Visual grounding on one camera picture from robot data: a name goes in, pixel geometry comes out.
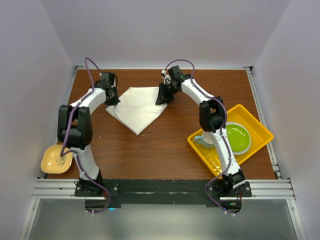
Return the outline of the white cloth napkin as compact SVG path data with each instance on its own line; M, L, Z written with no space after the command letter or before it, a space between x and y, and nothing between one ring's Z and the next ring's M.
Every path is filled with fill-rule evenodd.
M105 110L137 136L153 123L167 104L156 105L159 87L130 87L120 97L120 103Z

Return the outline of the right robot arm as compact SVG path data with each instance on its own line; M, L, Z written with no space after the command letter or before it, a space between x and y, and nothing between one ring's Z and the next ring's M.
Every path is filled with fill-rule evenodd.
M163 82L159 84L156 105L169 103L174 95L182 92L188 95L199 107L199 123L208 134L219 157L222 173L220 184L223 192L235 196L246 180L232 152L227 136L227 110L221 97L215 97L205 91L192 74L184 74L179 66L161 71Z

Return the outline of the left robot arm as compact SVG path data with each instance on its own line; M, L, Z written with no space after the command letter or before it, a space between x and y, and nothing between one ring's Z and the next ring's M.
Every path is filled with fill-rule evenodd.
M71 153L79 170L79 182L92 196L104 190L101 171L92 149L92 113L102 104L116 106L120 100L117 92L118 77L112 72L101 72L84 96L58 110L57 138L62 143L61 156Z

